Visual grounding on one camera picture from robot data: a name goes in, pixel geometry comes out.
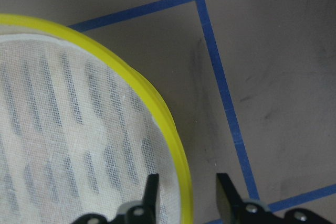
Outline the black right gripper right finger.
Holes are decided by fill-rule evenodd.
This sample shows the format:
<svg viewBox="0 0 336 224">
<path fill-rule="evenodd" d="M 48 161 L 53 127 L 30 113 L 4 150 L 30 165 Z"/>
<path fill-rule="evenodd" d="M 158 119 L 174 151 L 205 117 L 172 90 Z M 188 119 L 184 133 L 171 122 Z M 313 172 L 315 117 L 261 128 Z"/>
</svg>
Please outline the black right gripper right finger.
<svg viewBox="0 0 336 224">
<path fill-rule="evenodd" d="M 243 200 L 227 173 L 216 174 L 216 205 L 222 221 L 238 221 Z"/>
</svg>

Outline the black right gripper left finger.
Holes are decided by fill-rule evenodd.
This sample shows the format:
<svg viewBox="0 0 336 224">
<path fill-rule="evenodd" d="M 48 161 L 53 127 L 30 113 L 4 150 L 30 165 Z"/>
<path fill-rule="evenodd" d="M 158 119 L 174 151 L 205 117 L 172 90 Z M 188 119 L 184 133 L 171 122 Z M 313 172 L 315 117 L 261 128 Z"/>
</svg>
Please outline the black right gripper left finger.
<svg viewBox="0 0 336 224">
<path fill-rule="evenodd" d="M 149 208 L 153 216 L 157 214 L 157 206 L 160 205 L 160 176 L 149 174 L 147 176 L 145 190 L 142 197 L 142 205 Z"/>
</svg>

